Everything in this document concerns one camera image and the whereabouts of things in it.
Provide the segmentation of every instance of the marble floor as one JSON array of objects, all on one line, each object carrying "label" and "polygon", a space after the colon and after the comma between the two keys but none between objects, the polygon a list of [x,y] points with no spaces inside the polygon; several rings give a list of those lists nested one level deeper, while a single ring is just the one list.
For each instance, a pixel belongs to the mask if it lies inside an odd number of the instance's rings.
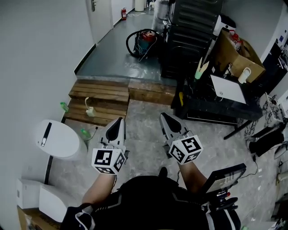
[{"label": "marble floor", "polygon": [[[129,159],[120,171],[114,190],[122,183],[139,175],[158,175],[159,169],[166,166],[168,176],[176,180],[179,170],[176,160],[167,159],[162,148],[165,138],[161,132],[160,113],[173,111],[169,106],[130,100],[126,116],[125,146],[130,151]],[[199,170],[209,177],[212,171],[245,163],[248,173],[255,173],[256,164],[246,149],[242,134],[238,133],[229,140],[223,137],[233,130],[231,126],[220,124],[185,121],[188,128],[197,134],[203,147],[203,153],[194,161]],[[66,124],[81,135],[81,128],[92,134],[95,126],[67,120]],[[53,160],[49,183],[69,193],[79,204],[84,193],[92,185],[98,173],[91,166],[92,149],[97,145],[99,128],[94,137],[87,142],[88,155],[81,161],[69,162]],[[230,189],[232,197],[238,197],[236,212],[242,225],[251,221],[267,221],[274,209],[275,201],[288,192],[288,182],[283,181],[276,186],[276,174],[279,160],[274,160],[274,150],[270,150],[257,159],[259,166],[256,175],[240,179],[238,185]],[[185,187],[182,177],[179,184]]]}]

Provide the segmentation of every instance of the wooden step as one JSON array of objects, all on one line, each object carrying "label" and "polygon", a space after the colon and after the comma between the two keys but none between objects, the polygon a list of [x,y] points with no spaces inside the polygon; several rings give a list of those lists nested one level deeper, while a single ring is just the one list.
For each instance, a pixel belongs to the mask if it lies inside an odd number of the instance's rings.
[{"label": "wooden step", "polygon": [[131,80],[128,86],[130,98],[137,101],[171,105],[176,87]]},{"label": "wooden step", "polygon": [[69,96],[74,99],[89,97],[93,103],[108,102],[128,105],[128,84],[109,81],[77,80]]},{"label": "wooden step", "polygon": [[64,118],[81,121],[84,123],[106,126],[112,120],[119,117],[125,118],[128,106],[105,102],[93,102],[87,100],[87,105],[94,107],[96,117],[89,117],[86,114],[86,105],[84,100],[71,99],[68,104],[69,112],[64,114]]}]

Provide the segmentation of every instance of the tiled floor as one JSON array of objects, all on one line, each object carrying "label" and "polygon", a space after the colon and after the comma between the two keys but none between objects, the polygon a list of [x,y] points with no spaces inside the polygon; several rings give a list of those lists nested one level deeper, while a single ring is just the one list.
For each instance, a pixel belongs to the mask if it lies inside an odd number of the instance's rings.
[{"label": "tiled floor", "polygon": [[[154,11],[145,10],[131,12],[140,14],[137,17],[128,17],[112,29],[99,43],[76,73],[79,79],[94,79],[94,76],[137,78],[164,84],[175,84],[174,80],[161,78],[160,63],[157,57],[138,58],[132,57],[126,47],[126,38],[133,32],[150,29],[153,22]],[[135,39],[129,39],[129,47],[133,51]]]},{"label": "tiled floor", "polygon": [[[160,113],[172,113],[169,106],[148,102],[130,101],[126,116],[127,140],[125,146],[130,150],[127,164],[123,166],[114,189],[127,180],[139,175],[157,175],[162,166],[168,168],[168,176],[177,179],[178,165],[174,159],[167,159],[162,146],[165,141],[159,123]],[[255,173],[257,167],[246,149],[243,138],[237,134],[224,141],[223,136],[230,133],[231,126],[185,121],[188,128],[199,136],[203,144],[203,153],[195,160],[200,171],[209,177],[214,170],[245,163],[248,173]],[[94,132],[95,126],[67,121],[67,125],[80,133],[81,128]],[[54,159],[50,174],[50,184],[74,196],[78,202],[92,185],[98,173],[91,167],[92,149],[98,141],[96,132],[89,141],[88,155],[80,162],[68,162]],[[250,221],[269,220],[277,196],[288,192],[288,183],[281,182],[276,186],[278,160],[274,160],[273,150],[257,159],[258,173],[240,179],[239,184],[230,189],[231,195],[238,197],[236,210],[242,224]],[[184,187],[180,177],[180,186]]]}]

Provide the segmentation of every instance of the paper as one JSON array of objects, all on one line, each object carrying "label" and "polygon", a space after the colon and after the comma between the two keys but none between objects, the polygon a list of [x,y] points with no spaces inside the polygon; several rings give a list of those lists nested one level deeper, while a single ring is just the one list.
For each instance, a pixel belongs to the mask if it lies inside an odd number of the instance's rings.
[{"label": "paper", "polygon": [[214,75],[211,75],[211,79],[217,96],[246,104],[242,90],[237,83]]}]

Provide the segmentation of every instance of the black hose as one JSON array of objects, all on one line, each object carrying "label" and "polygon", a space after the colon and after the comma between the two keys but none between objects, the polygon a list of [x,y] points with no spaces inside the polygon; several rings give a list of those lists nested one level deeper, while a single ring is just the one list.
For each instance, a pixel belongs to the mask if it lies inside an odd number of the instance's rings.
[{"label": "black hose", "polygon": [[138,33],[141,33],[141,32],[144,32],[144,31],[152,31],[152,32],[154,32],[155,35],[158,36],[157,39],[160,41],[160,34],[158,34],[155,30],[151,30],[151,29],[143,29],[143,30],[136,31],[136,32],[130,34],[130,35],[127,37],[127,39],[126,39],[126,47],[127,47],[127,50],[129,51],[129,53],[130,53],[133,57],[135,57],[135,58],[136,58],[136,57],[137,57],[137,58],[141,58],[141,57],[143,57],[145,54],[137,55],[137,54],[133,53],[133,52],[130,50],[130,48],[129,48],[128,41],[129,41],[129,39],[130,39],[133,35],[138,34]]}]

